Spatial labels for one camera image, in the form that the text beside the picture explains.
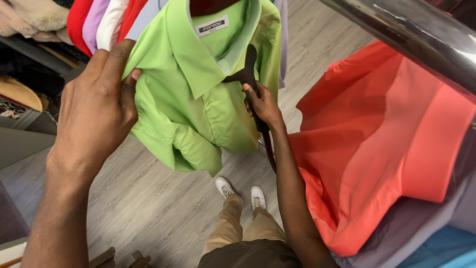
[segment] green dress shirt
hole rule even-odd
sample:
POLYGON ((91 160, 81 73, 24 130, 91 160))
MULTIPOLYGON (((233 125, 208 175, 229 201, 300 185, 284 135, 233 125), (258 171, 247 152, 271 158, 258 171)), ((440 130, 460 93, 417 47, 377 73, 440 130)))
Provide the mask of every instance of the green dress shirt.
POLYGON ((241 1, 192 19, 187 0, 170 0, 130 54, 123 78, 133 68, 142 70, 135 97, 139 120, 130 135, 175 170, 215 176, 222 168, 220 147, 231 153, 257 150, 260 133, 245 109, 240 83, 221 82, 243 69, 249 43, 258 51, 256 79, 278 97, 279 11, 269 0, 241 1), (198 37, 194 25, 224 14, 229 29, 198 37))

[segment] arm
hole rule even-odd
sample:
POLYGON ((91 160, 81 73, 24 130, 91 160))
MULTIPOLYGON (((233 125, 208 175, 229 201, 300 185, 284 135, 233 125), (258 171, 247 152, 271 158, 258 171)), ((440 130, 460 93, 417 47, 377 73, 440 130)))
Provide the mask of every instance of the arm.
MULTIPOLYGON (((249 85, 243 85, 243 91, 251 100, 256 114, 268 124, 273 135, 279 212, 288 243, 304 267, 338 267, 322 241, 307 208, 306 185, 294 159, 278 104, 268 88, 258 83, 258 90, 260 99, 249 85)), ((248 100, 245 100, 245 106, 252 117, 248 100)))
POLYGON ((22 267, 89 266, 89 187, 138 119, 134 94, 140 70, 121 81, 134 44, 124 40, 111 52, 98 50, 63 90, 58 135, 22 267))

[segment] brown shirt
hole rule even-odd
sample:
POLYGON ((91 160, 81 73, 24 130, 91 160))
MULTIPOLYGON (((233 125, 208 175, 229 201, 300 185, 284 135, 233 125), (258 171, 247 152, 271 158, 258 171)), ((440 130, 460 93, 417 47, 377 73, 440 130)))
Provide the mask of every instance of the brown shirt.
POLYGON ((291 247, 283 241, 253 240, 216 248, 202 256, 198 268, 301 268, 291 247))

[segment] foot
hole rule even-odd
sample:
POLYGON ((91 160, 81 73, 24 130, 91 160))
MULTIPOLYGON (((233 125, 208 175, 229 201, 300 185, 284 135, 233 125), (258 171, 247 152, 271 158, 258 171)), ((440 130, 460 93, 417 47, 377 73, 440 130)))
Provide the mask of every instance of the foot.
POLYGON ((224 177, 218 177, 215 180, 215 184, 217 185, 218 191, 220 191, 221 195, 227 199, 230 194, 236 194, 238 195, 233 188, 231 188, 230 182, 225 179, 224 177))
POLYGON ((266 209, 265 195, 259 186, 251 188, 251 205, 253 210, 257 207, 266 209))

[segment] hand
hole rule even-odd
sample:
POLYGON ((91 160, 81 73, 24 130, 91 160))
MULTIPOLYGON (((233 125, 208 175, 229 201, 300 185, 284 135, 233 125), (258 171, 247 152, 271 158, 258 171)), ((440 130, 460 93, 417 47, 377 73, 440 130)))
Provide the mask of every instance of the hand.
POLYGON ((82 180, 92 183, 106 158, 127 137, 138 120, 134 95, 140 69, 123 81, 121 77, 134 44, 125 39, 110 52, 96 51, 84 72, 66 85, 47 172, 86 177, 82 180))
POLYGON ((256 115, 261 118, 268 126, 272 128, 277 128, 284 125, 283 115, 281 110, 276 103, 276 100, 273 97, 273 94, 269 88, 263 86, 260 82, 256 82, 258 86, 260 98, 256 95, 256 92, 248 84, 243 84, 243 92, 246 94, 245 106, 246 110, 250 117, 253 117, 253 112, 250 108, 249 101, 253 104, 253 109, 256 112, 256 115))

